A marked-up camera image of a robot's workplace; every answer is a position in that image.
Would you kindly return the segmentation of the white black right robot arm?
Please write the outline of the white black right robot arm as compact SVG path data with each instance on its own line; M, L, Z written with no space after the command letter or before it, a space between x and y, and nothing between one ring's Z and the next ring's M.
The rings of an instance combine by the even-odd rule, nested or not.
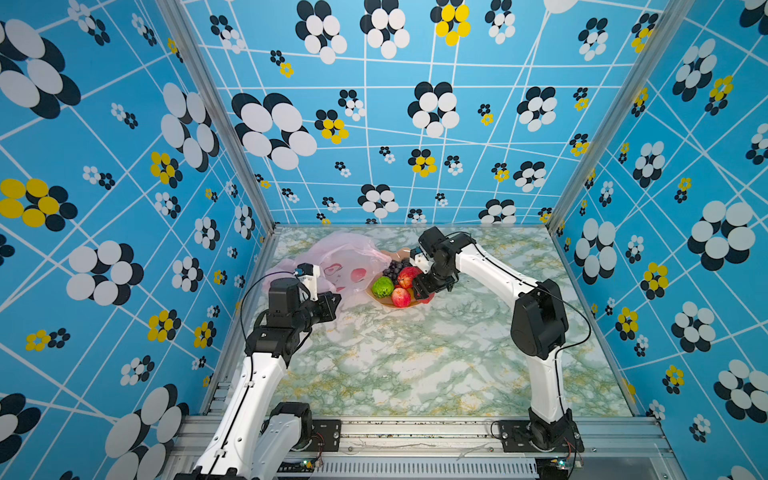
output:
M526 356L531 404L528 438L543 452L566 444L573 452L584 446L573 413L566 406L559 353L569 347L566 309L559 285L537 281L487 253L466 232L445 235L437 227L424 231L410 262L420 270L413 281L415 298L450 291L465 275L495 293L512 311L510 337Z

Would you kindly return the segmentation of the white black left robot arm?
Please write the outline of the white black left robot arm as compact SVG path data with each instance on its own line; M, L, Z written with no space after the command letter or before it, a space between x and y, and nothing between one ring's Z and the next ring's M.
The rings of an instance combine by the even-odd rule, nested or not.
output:
M269 405L294 354L313 327L336 319L341 296L320 292L318 270L302 264L292 276L274 280L268 309L245 341L237 387L212 440L192 471L178 479L272 479L295 447L312 437L307 403Z

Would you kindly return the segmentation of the red dragon fruit piece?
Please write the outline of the red dragon fruit piece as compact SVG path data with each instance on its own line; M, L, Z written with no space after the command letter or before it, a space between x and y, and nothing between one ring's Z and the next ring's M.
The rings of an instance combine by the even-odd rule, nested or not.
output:
M434 296L435 296L435 293L432 293L432 294L428 295L426 298L420 299L418 301L421 304L428 304L428 303L430 303L433 300Z

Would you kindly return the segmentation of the pink printed plastic bag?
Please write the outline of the pink printed plastic bag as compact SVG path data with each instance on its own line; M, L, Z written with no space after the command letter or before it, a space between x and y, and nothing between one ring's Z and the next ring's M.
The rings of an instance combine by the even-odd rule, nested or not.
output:
M318 291L341 295L339 318L365 302L365 291L391 262L368 236L356 233L332 233L314 243L307 251L280 261L269 273L293 271L301 263L318 265L321 271Z

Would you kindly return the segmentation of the large red apple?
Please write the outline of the large red apple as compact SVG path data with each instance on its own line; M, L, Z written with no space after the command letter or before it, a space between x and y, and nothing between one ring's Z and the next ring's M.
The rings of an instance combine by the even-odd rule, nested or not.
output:
M422 273L418 267L408 266L403 268L397 276L397 285L403 289L413 287L414 280Z

